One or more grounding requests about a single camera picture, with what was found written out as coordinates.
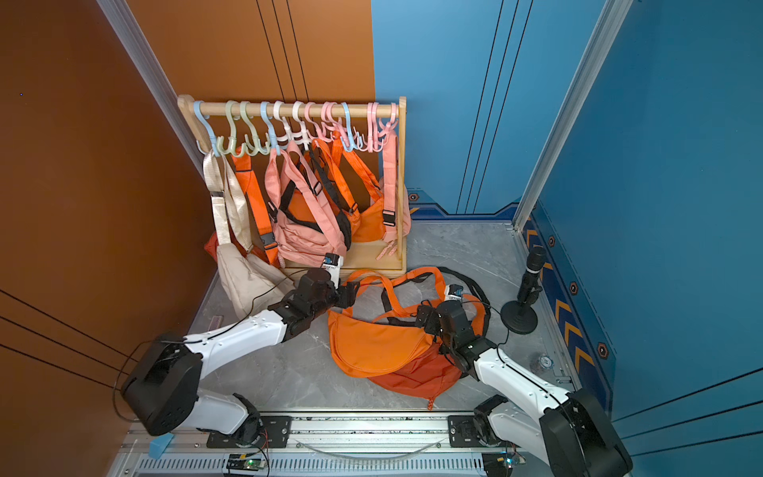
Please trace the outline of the bright orange sling bag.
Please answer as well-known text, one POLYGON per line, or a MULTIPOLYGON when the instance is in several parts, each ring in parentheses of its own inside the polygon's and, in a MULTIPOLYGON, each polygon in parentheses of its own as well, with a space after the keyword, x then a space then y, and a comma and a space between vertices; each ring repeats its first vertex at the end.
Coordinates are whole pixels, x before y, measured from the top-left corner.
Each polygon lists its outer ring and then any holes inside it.
POLYGON ((347 277, 348 283, 359 286, 359 296, 376 287, 387 294, 391 310, 371 322, 354 316, 351 307, 338 313, 328 313, 329 343, 337 366, 353 378, 373 378, 399 371, 424 355, 434 344, 434 337, 415 326, 383 324, 387 318, 411 317, 417 307, 403 307, 395 289, 419 277, 435 279, 436 304, 445 298, 446 283, 439 268, 417 268, 405 275, 390 279, 381 272, 357 270, 347 277))

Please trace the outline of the dark orange sling bag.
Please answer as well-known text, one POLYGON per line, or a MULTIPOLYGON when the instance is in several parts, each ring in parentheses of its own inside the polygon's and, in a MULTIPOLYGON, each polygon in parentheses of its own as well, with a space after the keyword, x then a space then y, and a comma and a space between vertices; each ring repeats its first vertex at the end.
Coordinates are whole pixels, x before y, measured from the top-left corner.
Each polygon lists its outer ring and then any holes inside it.
POLYGON ((388 391, 427 400, 432 411, 435 401, 451 389, 464 374, 442 353, 440 344, 433 344, 421 356, 401 369, 370 381, 388 391))
MULTIPOLYGON (((378 318, 380 315, 385 313, 385 308, 383 308, 383 304, 381 301, 381 289, 379 288, 372 288, 370 291, 364 293, 361 296, 357 296, 355 305, 352 307, 354 311, 354 316, 360 320, 371 322, 375 318, 378 318)), ((421 294, 418 290, 405 290, 403 291, 401 288, 399 288, 399 291, 397 292, 397 298, 401 298, 403 300, 403 307, 407 307, 409 305, 417 304, 421 300, 421 294)), ((472 328, 472 333, 476 331, 476 324, 471 324, 470 326, 472 328)))

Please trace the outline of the pink sling bag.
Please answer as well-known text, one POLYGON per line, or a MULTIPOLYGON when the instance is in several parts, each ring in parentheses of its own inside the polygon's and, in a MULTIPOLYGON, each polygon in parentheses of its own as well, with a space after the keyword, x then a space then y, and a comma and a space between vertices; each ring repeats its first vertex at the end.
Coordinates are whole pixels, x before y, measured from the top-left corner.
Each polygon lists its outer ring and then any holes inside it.
POLYGON ((347 256, 345 234, 323 184, 295 142, 270 151, 265 190, 274 206, 280 264, 321 266, 326 254, 347 256))

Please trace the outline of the orange bag with black strap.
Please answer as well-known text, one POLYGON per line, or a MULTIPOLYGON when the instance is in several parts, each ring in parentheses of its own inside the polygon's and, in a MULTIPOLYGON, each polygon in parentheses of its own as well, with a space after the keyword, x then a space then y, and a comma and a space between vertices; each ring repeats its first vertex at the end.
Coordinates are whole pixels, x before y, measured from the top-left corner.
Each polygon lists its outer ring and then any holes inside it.
POLYGON ((313 139, 308 146, 309 164, 336 213, 347 248, 355 242, 375 242, 385 234, 383 223, 382 185, 366 163, 355 152, 347 152, 339 140, 313 139), (342 174, 340 165, 345 160, 360 178, 371 205, 362 210, 342 174))

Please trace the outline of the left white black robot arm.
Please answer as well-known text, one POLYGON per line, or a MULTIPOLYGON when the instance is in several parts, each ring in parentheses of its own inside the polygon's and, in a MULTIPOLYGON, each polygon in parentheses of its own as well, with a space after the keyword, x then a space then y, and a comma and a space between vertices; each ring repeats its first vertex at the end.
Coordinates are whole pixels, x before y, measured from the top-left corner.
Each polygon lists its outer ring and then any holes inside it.
POLYGON ((219 330, 155 339, 122 384, 120 394, 148 434, 178 429, 218 433, 240 446, 264 437, 253 403, 201 388, 202 379, 260 349, 289 341, 332 308, 355 303, 359 282, 341 282, 325 268, 310 268, 280 302, 219 330))

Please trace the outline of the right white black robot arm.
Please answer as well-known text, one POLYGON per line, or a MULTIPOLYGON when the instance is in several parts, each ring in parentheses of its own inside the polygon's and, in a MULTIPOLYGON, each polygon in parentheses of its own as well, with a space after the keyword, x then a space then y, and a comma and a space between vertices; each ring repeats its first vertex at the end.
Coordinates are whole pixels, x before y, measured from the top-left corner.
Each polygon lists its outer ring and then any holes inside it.
POLYGON ((556 476, 631 474, 632 457, 598 399, 539 378, 477 336, 460 298, 421 304, 416 325, 442 342, 460 372, 498 392, 485 411, 474 413, 484 443, 516 444, 556 476))

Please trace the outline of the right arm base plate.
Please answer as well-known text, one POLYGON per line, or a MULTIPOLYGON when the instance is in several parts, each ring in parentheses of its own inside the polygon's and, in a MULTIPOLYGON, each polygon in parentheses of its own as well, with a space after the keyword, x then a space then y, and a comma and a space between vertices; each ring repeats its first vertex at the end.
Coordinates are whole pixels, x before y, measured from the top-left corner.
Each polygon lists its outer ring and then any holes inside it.
POLYGON ((508 441, 498 439, 490 429, 487 419, 476 415, 449 415, 448 438, 453 448, 509 446, 508 441))

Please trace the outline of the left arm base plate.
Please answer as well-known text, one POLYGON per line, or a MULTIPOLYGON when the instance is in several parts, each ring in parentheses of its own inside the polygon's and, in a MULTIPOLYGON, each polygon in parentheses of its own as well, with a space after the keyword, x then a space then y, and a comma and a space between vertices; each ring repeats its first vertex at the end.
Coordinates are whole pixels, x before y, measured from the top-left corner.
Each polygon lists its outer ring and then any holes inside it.
POLYGON ((292 417, 290 415, 266 415, 247 419, 242 427, 231 435, 211 432, 208 448, 274 448, 287 446, 292 417))

